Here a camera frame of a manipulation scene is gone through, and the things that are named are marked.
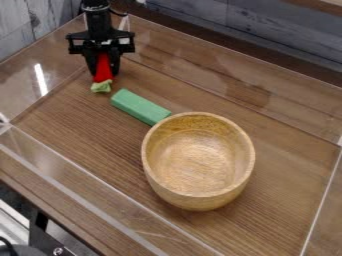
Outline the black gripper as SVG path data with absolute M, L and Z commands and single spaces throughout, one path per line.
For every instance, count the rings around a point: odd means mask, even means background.
M 97 56 L 93 52 L 85 50 L 100 52 L 108 51 L 111 47 L 119 50 L 112 50 L 109 53 L 112 75 L 117 75 L 120 70 L 120 54 L 135 52 L 133 38 L 133 32 L 116 29 L 111 29 L 103 38 L 93 38 L 88 30 L 65 35 L 65 39 L 69 43 L 68 52 L 71 54 L 83 53 L 87 67 L 92 75 L 96 74 Z

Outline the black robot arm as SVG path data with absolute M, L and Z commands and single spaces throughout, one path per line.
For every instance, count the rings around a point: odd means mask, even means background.
M 135 52 L 135 33 L 115 28 L 111 15 L 125 18 L 128 14 L 116 12 L 108 0 L 81 0 L 80 9 L 85 15 L 85 30 L 65 35 L 68 52 L 84 57 L 92 75 L 97 71 L 100 55 L 107 56 L 111 74 L 117 75 L 121 55 Z

